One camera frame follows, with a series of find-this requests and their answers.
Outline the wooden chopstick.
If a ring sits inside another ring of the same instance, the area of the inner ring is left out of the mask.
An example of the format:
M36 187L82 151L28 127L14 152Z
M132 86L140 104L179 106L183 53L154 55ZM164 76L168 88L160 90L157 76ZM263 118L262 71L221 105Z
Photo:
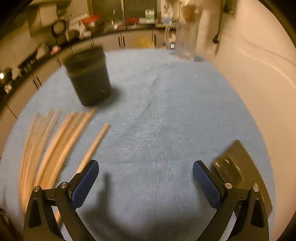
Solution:
M101 143L102 139L104 138L104 136L106 135L106 133L108 132L108 129L110 128L110 125L108 123L106 123L104 125L104 127L101 129L101 131L99 132L98 136L96 137L96 139L94 140L94 142L92 143L92 145L90 146L90 148L88 149L87 153L85 154L83 160L81 161L79 167L77 168L75 174L73 176L75 176L77 173L82 172L82 170L86 167L87 163L91 160L91 157L93 156L95 150L97 149L97 147L99 146L99 144ZM58 167L54 172L55 174L59 174L61 171L62 166ZM58 223L58 226L62 225L62 219L60 216L59 211L57 210L55 213L55 219Z
M41 159L44 146L47 143L53 127L59 119L60 113L61 112L59 110L51 109L45 117L41 117L38 121L28 156L27 169L24 175L22 198L24 209L26 209L28 205L30 188L34 184L37 167Z
M38 121L40 119L40 113L37 112L31 122L31 125L28 130L28 134L25 140L25 145L23 148L23 154L22 154L22 160L21 160L21 166L20 166L20 174L19 174L19 181L18 181L18 192L19 192L19 198L20 198L20 208L21 208L21 214L24 216L24 210L23 210L23 183L24 183L24 176L25 176L25 168L27 166L27 157L28 157L28 151L30 147L31 139L34 135L34 131L36 129L36 126L38 124Z
M66 118L63 120L62 124L60 125L60 127L58 128L57 132L55 133L53 140L50 142L44 156L43 159L41 161L41 164L39 166L39 169L37 171L37 175L34 179L34 186L38 186L40 185L40 182L42 180L43 177L43 173L46 170L46 167L48 165L49 160L51 159L53 152L55 151L57 145L60 142L60 139L62 137L62 135L64 134L65 130L67 129L70 121L73 119L75 113L70 113L66 116Z
M55 170L62 166L64 166L65 161L72 149L72 147L74 146L74 144L76 143L76 141L78 140L79 136L81 135L81 133L83 132L84 128L86 127L86 125L88 125L88 123L90 122L90 120L93 118L93 116L96 114L97 112L97 108L93 108L90 112L86 113L85 116L81 119L81 121L79 122L78 126L75 126L73 133L70 135L69 138L66 139L65 144L63 145L62 148L62 152L59 154L59 159L56 162L56 166L53 170L53 173L51 174L50 178L48 179L48 183L47 183L47 187L48 188L53 188L59 174L55 174Z
M60 156L64 151L67 142L72 137L74 130L81 123L82 118L85 116L84 112L79 112L74 114L73 118L70 120L70 123L67 125L66 130L62 133L60 140L53 151L53 154L49 160L48 166L46 167L45 173L41 180L41 187L43 189L53 188L56 184L56 181L60 175L61 169L63 168L64 161L60 162Z

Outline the black smartphone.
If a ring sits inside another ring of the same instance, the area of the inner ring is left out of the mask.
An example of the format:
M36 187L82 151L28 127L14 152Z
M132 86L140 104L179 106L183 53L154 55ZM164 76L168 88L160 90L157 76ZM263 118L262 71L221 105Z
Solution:
M225 183L239 189L257 186L265 204L266 214L273 210L267 187L251 156L239 140L235 140L222 154L213 160L210 170Z

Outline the blue towel table cover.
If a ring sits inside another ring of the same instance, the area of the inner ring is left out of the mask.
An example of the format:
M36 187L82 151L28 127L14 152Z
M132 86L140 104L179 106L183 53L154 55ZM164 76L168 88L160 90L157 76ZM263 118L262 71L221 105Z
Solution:
M16 227L23 232L27 211L22 216L19 198L25 140L35 114L45 117L51 109L61 113L37 171L66 116L97 108L53 188L71 181L101 129L110 125L91 157L99 174L76 209L94 240L198 240L216 209L194 179L193 164L201 160L210 170L235 140L251 156L272 197L262 135L237 92L209 62L187 62L156 49L105 56L112 90L103 102L83 106L64 66L18 117L1 161L1 208Z

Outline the dark utensil holder cup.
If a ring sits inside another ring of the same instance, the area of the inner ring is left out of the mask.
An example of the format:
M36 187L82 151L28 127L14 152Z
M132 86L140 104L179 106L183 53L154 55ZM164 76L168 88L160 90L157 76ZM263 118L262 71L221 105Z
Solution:
M83 106L99 104L110 96L112 87L102 46L68 57L64 66Z

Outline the clear glass mug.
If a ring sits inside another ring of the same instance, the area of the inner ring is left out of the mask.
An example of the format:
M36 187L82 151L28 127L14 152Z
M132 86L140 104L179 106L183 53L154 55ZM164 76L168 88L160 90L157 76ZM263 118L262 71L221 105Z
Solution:
M197 22L172 23L165 28L166 47L175 50L175 56L186 61L193 61L199 24Z

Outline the red basin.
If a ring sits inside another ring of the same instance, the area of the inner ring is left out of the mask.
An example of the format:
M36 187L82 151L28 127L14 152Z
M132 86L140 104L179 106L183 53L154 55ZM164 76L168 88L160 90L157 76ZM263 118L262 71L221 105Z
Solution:
M101 19L101 15L96 14L96 15L88 16L88 17L82 19L81 22L83 25L88 26L88 25L96 23L100 19Z

